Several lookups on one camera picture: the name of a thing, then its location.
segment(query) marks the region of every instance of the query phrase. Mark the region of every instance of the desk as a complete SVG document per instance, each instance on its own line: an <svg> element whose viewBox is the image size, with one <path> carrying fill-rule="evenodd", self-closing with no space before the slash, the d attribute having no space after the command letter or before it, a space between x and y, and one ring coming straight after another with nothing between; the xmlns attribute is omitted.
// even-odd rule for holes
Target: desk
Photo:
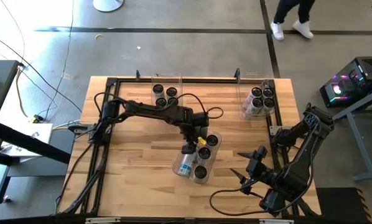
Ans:
<svg viewBox="0 0 372 224"><path fill-rule="evenodd" d="M105 90L107 77L91 77L86 94L81 122L95 123L98 111L93 97ZM300 121L295 104L294 92L289 79L275 80L279 109L284 126L293 126ZM250 84L243 88L251 89ZM151 103L151 83L121 83L120 97L143 103ZM205 108L219 106L225 111L220 119L210 120L210 131L222 135L222 143L210 179L199 185L175 175L172 163L183 143L179 129L163 121L132 117L113 129L109 158L100 200L98 216L116 217L198 217L224 218L216 213L208 203L209 196L216 190L236 189L238 179L229 168L245 174L248 160L237 152L252 152L259 145L269 151L269 137L266 121L242 121L238 115L236 84L184 83L183 93L194 93L203 102ZM184 106L200 111L198 101L185 96ZM88 146L88 136L76 140L68 172L75 160ZM291 149L290 159L296 150ZM89 151L81 159L69 180L59 210L66 209L85 185L88 166L91 159ZM272 166L270 152L264 159ZM262 183L254 185L253 190L265 195L268 186ZM93 202L94 189L90 197ZM303 199L316 213L320 213L315 185L312 184ZM243 195L240 192L226 193L214 198L213 203L226 212L247 212L261 210L259 198ZM270 214L256 214L242 218L271 218Z"/></svg>

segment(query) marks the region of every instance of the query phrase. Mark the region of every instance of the white sneaker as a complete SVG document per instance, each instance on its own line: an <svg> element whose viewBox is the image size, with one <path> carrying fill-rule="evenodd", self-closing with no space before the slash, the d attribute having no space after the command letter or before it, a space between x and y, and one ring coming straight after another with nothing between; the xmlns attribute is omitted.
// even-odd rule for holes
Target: white sneaker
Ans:
<svg viewBox="0 0 372 224"><path fill-rule="evenodd" d="M294 25L292 25L293 28L295 30L297 30L298 32L300 32L304 37L308 38L308 39L312 39L313 38L313 33L310 31L310 24L309 24L309 21L307 22L304 22L303 24L299 22L299 20L297 20Z"/></svg>
<svg viewBox="0 0 372 224"><path fill-rule="evenodd" d="M274 22L272 22L271 30L276 40L284 40L283 24L275 24Z"/></svg>

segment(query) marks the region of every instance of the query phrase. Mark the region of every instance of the wooden table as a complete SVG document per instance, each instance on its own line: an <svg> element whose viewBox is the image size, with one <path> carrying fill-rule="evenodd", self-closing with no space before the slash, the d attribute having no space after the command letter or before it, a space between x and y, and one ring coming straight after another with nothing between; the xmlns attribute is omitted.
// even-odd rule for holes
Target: wooden table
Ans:
<svg viewBox="0 0 372 224"><path fill-rule="evenodd" d="M81 122L92 124L98 120L98 111L93 97L105 90L107 77L91 77L86 94ZM295 104L294 92L289 79L276 79L276 91L284 126L293 126L300 121ZM251 89L253 85L243 85ZM226 217L215 212L208 203L209 196L216 190L236 189L239 180L229 168L245 174L248 160L237 152L252 152L260 145L269 153L264 163L272 167L269 137L266 121L242 121L238 114L238 99L235 84L184 84L184 93L194 93L206 109L219 106L225 113L220 119L210 120L210 131L222 135L220 150L210 173L210 179L199 185L172 172L172 163L183 143L179 129L163 121L132 117L114 127L111 137L109 158L101 195L99 216L117 217ZM121 97L151 104L151 83L122 83ZM198 101L185 96L184 106L201 111ZM219 112L212 111L210 116ZM74 143L68 172L75 160L88 146L88 137L81 137ZM290 159L296 149L291 149ZM85 185L91 150L81 159L60 204L60 211L67 208ZM253 191L265 195L268 186L258 182ZM90 206L94 189L91 191ZM303 199L311 209L320 213L315 185L312 184ZM261 210L260 198L243 195L241 192L219 194L213 203L221 210L240 213ZM242 218L271 218L268 213L243 216Z"/></svg>

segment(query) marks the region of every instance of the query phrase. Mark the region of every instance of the person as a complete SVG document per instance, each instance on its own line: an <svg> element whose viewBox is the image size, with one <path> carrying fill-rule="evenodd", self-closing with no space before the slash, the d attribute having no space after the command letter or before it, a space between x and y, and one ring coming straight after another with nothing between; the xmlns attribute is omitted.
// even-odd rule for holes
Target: person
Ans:
<svg viewBox="0 0 372 224"><path fill-rule="evenodd" d="M294 23L293 28L300 32L308 39L313 38L313 33L310 31L309 12L315 0L280 0L277 7L276 15L271 23L271 29L274 38L277 40L284 39L282 23L286 18L287 13L296 5L299 4L298 16L299 19Z"/></svg>

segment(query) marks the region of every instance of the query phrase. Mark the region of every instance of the concrete floor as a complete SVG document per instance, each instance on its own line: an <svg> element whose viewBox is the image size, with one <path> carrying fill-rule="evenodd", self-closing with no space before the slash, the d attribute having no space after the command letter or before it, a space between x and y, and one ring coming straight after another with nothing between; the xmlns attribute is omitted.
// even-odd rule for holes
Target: concrete floor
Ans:
<svg viewBox="0 0 372 224"><path fill-rule="evenodd" d="M33 32L38 27L69 26L71 1L4 0L25 36L26 56L40 73L56 86L63 70L68 34ZM75 27L103 28L196 28L264 30L258 0L132 0L118 11L101 13L92 1L75 0ZM278 0L266 0L269 21ZM313 30L372 30L372 0L317 0L312 9ZM284 28L290 29L297 18L293 9ZM236 68L243 74L273 77L265 34L168 34L168 33L72 34L65 73L70 75L60 91L78 106L83 106L92 75L142 75L181 73L183 76L233 76ZM22 42L14 23L0 2L0 39L22 52ZM319 88L356 56L372 55L372 35L316 35L311 41L299 35L287 35L274 42L280 76L291 78L299 111L307 102L324 108ZM0 53L15 58L0 45ZM49 95L49 89L31 70L26 74ZM49 99L28 79L19 80L24 108L29 116L45 110ZM13 102L14 92L8 96ZM59 108L49 115L54 124L78 119L80 113L61 96ZM12 119L23 119L17 105L6 103ZM348 124L340 122L323 143L315 158L317 187L358 187L366 195L372 214L372 180L353 182L352 176L365 167ZM0 167L0 178L3 167ZM7 194L15 203L0 205L0 218L48 215L59 194L63 177L13 179Z"/></svg>

